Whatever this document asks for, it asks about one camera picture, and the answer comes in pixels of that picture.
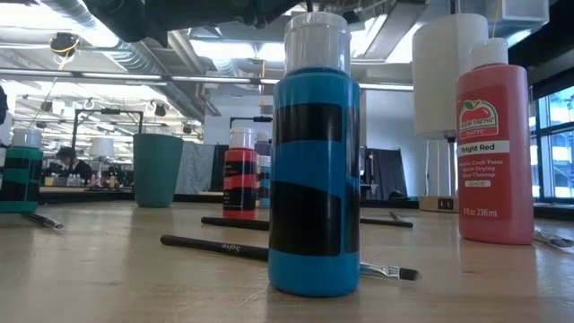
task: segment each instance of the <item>window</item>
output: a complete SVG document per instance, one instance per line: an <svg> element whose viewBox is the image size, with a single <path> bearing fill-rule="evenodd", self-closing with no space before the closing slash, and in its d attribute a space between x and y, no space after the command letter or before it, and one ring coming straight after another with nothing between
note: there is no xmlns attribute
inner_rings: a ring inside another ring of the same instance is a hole
<svg viewBox="0 0 574 323"><path fill-rule="evenodd" d="M542 202L574 198L574 86L550 94L530 108L532 195Z"/></svg>

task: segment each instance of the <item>paint cup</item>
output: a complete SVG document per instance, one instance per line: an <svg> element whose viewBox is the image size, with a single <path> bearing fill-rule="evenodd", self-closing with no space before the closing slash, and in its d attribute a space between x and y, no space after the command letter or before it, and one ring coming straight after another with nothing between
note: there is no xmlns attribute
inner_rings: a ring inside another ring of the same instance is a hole
<svg viewBox="0 0 574 323"><path fill-rule="evenodd" d="M134 191L140 207L169 207L178 182L183 140L171 135L134 135Z"/></svg>

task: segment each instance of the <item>table surface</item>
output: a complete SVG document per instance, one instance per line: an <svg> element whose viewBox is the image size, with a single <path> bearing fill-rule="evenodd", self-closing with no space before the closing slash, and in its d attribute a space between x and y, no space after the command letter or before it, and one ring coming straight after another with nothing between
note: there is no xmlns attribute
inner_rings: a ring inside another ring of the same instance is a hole
<svg viewBox="0 0 574 323"><path fill-rule="evenodd" d="M362 216L387 217L383 209ZM0 321L573 322L574 252L461 240L455 214L397 210L414 229L361 225L361 259L422 272L363 277L357 292L305 299L268 285L266 265L160 244L164 233L265 247L267 232L202 225L220 205L43 206L60 231L0 214ZM267 218L262 212L261 219ZM574 225L537 221L574 236Z"/></svg>

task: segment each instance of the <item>blue paint bottle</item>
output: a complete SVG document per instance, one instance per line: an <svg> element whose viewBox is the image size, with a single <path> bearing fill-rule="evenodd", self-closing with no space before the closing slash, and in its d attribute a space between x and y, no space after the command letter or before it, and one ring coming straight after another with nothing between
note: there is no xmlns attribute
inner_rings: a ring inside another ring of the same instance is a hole
<svg viewBox="0 0 574 323"><path fill-rule="evenodd" d="M269 280L308 297L359 283L358 84L344 18L305 13L286 27L275 85Z"/></svg>

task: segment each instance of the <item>apple barrel label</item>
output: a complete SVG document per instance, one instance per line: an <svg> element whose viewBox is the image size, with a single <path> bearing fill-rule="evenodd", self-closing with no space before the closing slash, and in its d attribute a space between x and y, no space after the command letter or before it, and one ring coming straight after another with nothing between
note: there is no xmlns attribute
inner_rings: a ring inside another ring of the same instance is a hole
<svg viewBox="0 0 574 323"><path fill-rule="evenodd" d="M486 220L510 212L510 140L512 122L503 85L463 93L458 112L458 189L461 216Z"/></svg>

